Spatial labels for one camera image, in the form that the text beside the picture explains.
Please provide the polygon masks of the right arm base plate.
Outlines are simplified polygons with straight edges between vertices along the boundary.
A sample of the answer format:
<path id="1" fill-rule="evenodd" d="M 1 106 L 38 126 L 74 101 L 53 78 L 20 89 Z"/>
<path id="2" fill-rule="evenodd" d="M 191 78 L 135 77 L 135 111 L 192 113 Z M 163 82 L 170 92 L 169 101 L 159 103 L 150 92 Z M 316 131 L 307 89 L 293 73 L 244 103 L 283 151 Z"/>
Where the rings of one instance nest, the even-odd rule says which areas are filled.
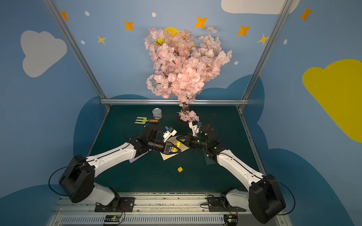
<path id="1" fill-rule="evenodd" d="M 207 207 L 209 212 L 246 212 L 240 207 L 232 207 L 224 198 L 207 196 Z"/>

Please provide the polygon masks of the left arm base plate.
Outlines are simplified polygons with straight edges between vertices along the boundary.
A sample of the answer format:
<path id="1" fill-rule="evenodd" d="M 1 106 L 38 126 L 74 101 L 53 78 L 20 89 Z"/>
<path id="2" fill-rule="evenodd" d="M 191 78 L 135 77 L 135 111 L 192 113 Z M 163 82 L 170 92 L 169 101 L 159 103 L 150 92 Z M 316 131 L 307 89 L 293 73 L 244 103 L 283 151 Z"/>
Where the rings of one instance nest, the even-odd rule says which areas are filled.
<path id="1" fill-rule="evenodd" d="M 96 203 L 94 212 L 132 212 L 134 208 L 135 197 L 116 197 L 110 204 L 102 205 Z"/>

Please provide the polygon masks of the yellow glue stick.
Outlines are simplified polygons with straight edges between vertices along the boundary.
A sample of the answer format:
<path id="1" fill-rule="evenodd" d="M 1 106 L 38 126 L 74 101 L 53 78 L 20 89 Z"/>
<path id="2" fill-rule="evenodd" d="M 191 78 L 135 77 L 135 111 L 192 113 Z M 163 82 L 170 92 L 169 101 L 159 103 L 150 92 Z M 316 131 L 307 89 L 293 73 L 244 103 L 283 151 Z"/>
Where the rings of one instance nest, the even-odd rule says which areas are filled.
<path id="1" fill-rule="evenodd" d="M 180 141 L 178 141 L 177 143 L 176 143 L 176 145 L 175 145 L 175 147 L 174 147 L 174 149 L 173 149 L 173 151 L 175 152 L 175 153 L 179 153 L 179 152 L 181 152 L 182 150 L 180 149 L 180 147 L 181 147 L 181 142 Z"/>

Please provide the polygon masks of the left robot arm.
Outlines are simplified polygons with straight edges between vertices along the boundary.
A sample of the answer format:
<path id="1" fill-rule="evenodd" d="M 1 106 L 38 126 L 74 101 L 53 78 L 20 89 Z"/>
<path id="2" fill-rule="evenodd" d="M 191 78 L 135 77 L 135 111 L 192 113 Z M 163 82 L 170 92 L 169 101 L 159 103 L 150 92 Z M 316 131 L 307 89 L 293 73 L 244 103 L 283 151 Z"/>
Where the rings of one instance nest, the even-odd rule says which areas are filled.
<path id="1" fill-rule="evenodd" d="M 165 155 L 181 152 L 177 145 L 169 141 L 176 133 L 175 129 L 169 128 L 163 133 L 162 138 L 158 139 L 158 126 L 149 124 L 142 134 L 119 147 L 88 157 L 77 155 L 65 167 L 59 184 L 73 203 L 88 200 L 104 206 L 115 206 L 118 194 L 109 187 L 95 183 L 95 179 L 116 165 L 148 151 L 157 151 Z"/>

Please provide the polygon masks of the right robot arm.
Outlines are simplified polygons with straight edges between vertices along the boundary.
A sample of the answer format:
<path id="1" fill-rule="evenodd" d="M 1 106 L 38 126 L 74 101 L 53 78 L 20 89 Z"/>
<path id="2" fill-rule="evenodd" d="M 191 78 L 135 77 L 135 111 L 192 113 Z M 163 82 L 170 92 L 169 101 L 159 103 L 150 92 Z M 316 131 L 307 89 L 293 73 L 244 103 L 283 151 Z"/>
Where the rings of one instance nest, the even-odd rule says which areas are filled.
<path id="1" fill-rule="evenodd" d="M 196 136 L 187 133 L 178 136 L 177 140 L 189 148 L 202 149 L 210 159 L 227 169 L 248 190 L 247 196 L 236 189 L 228 191 L 224 197 L 230 206 L 250 210 L 262 224 L 266 224 L 286 208 L 277 179 L 271 174 L 258 172 L 240 160 L 217 141 L 213 128 L 204 125 Z"/>

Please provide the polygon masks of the cream yellow envelope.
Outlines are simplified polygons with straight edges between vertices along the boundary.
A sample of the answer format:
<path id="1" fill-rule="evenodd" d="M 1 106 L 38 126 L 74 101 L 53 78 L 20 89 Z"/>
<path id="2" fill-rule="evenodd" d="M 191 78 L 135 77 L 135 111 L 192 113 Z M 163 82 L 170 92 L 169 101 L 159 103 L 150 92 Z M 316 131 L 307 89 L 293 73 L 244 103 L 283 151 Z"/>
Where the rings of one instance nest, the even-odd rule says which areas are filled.
<path id="1" fill-rule="evenodd" d="M 184 145 L 182 142 L 178 141 L 176 137 L 171 137 L 167 141 L 171 142 L 174 145 L 176 145 L 181 150 L 181 152 L 186 151 L 186 150 L 189 149 L 189 147 Z M 165 161 L 165 160 L 167 160 L 167 159 L 169 159 L 169 158 L 171 158 L 173 156 L 176 156 L 178 153 L 180 153 L 180 152 L 178 151 L 177 148 L 171 147 L 171 150 L 170 150 L 169 154 L 161 153 L 161 157 Z"/>

